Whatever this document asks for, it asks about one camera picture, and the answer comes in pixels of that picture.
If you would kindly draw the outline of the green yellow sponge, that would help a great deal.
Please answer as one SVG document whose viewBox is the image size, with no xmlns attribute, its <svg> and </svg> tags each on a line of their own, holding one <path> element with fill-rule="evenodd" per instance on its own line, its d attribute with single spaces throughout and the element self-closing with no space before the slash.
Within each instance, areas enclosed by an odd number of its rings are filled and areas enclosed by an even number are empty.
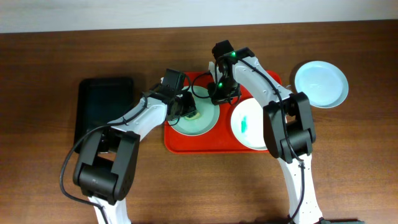
<svg viewBox="0 0 398 224">
<path fill-rule="evenodd" d="M 201 116 L 201 114 L 199 112 L 195 112 L 195 113 L 188 114 L 188 115 L 184 116 L 183 118 L 188 121 L 191 121 L 191 120 L 198 119 L 200 116 Z"/>
</svg>

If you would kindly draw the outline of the light green plate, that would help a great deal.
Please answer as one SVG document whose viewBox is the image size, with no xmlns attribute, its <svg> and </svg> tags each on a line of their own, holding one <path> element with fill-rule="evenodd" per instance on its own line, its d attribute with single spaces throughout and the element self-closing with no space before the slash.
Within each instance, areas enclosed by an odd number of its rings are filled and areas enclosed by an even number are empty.
<svg viewBox="0 0 398 224">
<path fill-rule="evenodd" d="M 196 85 L 192 87 L 193 91 L 197 95 L 205 95 L 208 93 L 208 90 L 205 87 Z M 189 91 L 192 93 L 192 87 L 184 87 L 183 91 Z M 183 117 L 172 121 L 166 121 L 165 126 L 172 128 L 174 131 L 182 135 L 199 136 L 207 133 L 215 127 L 219 120 L 221 109 L 219 106 L 214 105 L 209 98 L 198 98 L 194 94 L 192 95 L 195 100 L 197 112 L 199 112 L 201 116 L 198 119 L 191 121 L 188 121 Z"/>
</svg>

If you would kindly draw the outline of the white plate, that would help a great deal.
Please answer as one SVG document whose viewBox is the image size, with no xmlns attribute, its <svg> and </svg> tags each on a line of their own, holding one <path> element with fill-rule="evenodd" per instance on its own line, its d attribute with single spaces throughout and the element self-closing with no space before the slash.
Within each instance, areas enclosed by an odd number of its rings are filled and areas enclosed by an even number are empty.
<svg viewBox="0 0 398 224">
<path fill-rule="evenodd" d="M 234 137 L 245 147 L 266 151 L 263 132 L 263 110 L 254 98 L 240 102 L 231 114 L 230 126 Z"/>
</svg>

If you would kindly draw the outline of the light blue plate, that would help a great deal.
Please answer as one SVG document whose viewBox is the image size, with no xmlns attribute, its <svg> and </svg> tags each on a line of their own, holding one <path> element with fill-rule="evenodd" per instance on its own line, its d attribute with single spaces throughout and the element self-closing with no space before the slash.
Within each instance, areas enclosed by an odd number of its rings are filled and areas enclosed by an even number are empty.
<svg viewBox="0 0 398 224">
<path fill-rule="evenodd" d="M 303 64 L 294 77 L 295 89 L 304 92 L 310 104 L 317 108 L 334 108 L 348 96 L 345 74 L 335 65 L 324 61 Z"/>
</svg>

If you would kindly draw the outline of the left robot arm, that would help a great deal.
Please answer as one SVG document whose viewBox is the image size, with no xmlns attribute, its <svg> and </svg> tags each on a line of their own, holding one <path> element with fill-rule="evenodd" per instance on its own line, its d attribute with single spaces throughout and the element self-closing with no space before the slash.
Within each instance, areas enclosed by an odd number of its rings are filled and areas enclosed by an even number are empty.
<svg viewBox="0 0 398 224">
<path fill-rule="evenodd" d="M 126 196 L 132 186 L 140 142 L 157 126 L 196 110 L 189 91 L 153 91 L 120 118 L 94 128 L 74 145 L 79 150 L 73 183 L 94 207 L 99 223 L 130 223 Z"/>
</svg>

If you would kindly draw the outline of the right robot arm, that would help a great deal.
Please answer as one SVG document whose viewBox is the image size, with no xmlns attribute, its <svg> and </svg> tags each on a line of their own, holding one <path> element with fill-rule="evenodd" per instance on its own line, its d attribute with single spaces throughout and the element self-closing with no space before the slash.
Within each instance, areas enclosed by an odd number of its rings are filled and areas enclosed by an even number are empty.
<svg viewBox="0 0 398 224">
<path fill-rule="evenodd" d="M 262 107 L 266 148 L 279 161 L 289 196 L 289 223 L 321 223 L 311 172 L 315 125 L 305 93 L 279 85 L 247 47 L 235 50 L 216 44 L 214 83 L 209 96 L 215 105 L 229 103 L 245 87 Z"/>
</svg>

